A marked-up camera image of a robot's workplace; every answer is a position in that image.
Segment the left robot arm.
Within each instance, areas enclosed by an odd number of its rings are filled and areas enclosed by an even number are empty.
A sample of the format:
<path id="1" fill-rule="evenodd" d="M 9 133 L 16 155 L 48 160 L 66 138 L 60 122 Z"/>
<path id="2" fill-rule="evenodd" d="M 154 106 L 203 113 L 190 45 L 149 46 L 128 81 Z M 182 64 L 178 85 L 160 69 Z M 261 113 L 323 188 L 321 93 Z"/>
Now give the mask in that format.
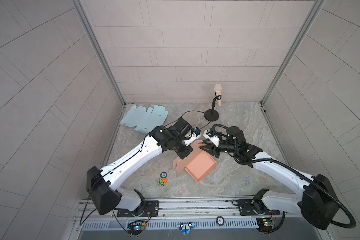
<path id="1" fill-rule="evenodd" d="M 193 128 L 183 118 L 170 127 L 156 126 L 143 141 L 115 162 L 102 167 L 92 167 L 87 171 L 87 192 L 98 213 L 105 215 L 112 210 L 128 210 L 140 215 L 146 200 L 138 190 L 129 191 L 122 183 L 136 170 L 152 158 L 171 150 L 180 159 L 192 151 L 191 144 L 201 135 L 199 128 Z"/>

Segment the pink paper box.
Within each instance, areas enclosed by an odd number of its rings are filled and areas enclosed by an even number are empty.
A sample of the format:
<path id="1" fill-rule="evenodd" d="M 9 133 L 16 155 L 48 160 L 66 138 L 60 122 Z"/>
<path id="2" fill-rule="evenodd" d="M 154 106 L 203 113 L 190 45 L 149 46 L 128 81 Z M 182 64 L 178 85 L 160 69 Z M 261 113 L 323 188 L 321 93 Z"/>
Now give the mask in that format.
<path id="1" fill-rule="evenodd" d="M 177 157 L 173 162 L 173 168 L 177 172 L 186 170 L 196 182 L 200 182 L 217 165 L 215 159 L 201 149 L 205 146 L 202 142 L 197 140 L 192 143 L 193 151 L 183 160 Z"/>

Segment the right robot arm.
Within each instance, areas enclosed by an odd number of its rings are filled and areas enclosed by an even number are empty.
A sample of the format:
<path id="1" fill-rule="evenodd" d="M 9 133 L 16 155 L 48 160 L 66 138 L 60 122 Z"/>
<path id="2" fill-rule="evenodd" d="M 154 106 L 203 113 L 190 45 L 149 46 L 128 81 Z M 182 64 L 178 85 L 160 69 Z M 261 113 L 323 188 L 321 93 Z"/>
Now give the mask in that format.
<path id="1" fill-rule="evenodd" d="M 330 181 L 302 173 L 275 160 L 261 148 L 247 143 L 243 131 L 238 127 L 226 128 L 226 133 L 216 131 L 218 125 L 204 131 L 202 150 L 219 158 L 221 153 L 230 154 L 241 165 L 247 165 L 270 175 L 290 190 L 283 194 L 261 189 L 254 195 L 251 205 L 258 215 L 269 211 L 282 211 L 302 216 L 314 227 L 325 230 L 339 210 L 334 200 L 335 193 Z"/>

